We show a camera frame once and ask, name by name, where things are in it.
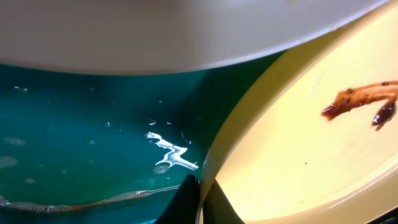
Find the white plate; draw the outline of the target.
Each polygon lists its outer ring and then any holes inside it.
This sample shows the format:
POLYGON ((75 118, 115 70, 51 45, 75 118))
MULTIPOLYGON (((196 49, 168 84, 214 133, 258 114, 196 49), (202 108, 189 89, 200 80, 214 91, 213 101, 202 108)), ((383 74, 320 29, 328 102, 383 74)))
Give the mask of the white plate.
POLYGON ((1 0, 1 62, 100 75, 177 73, 264 57, 381 0, 1 0))

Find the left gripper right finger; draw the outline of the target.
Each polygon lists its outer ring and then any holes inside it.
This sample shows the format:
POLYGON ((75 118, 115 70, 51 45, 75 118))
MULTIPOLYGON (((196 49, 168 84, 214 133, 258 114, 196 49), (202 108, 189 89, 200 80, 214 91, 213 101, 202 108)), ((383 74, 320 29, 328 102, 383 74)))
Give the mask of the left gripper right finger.
POLYGON ((203 204, 204 224, 244 224, 216 180, 213 181, 203 204))

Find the light green plate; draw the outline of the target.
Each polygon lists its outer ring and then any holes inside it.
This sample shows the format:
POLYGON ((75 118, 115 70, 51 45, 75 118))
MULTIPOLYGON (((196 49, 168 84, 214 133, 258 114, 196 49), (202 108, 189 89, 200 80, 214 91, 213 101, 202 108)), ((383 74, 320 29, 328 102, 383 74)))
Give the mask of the light green plate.
POLYGON ((228 223, 368 223, 397 207, 397 2, 286 51, 210 147, 228 223))

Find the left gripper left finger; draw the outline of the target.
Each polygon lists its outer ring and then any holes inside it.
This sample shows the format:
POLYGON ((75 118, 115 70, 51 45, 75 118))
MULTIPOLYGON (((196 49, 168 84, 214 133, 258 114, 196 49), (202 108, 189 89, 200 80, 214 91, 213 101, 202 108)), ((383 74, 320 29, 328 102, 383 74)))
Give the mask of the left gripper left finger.
POLYGON ((199 199, 198 179, 188 174, 154 224, 195 224, 199 199))

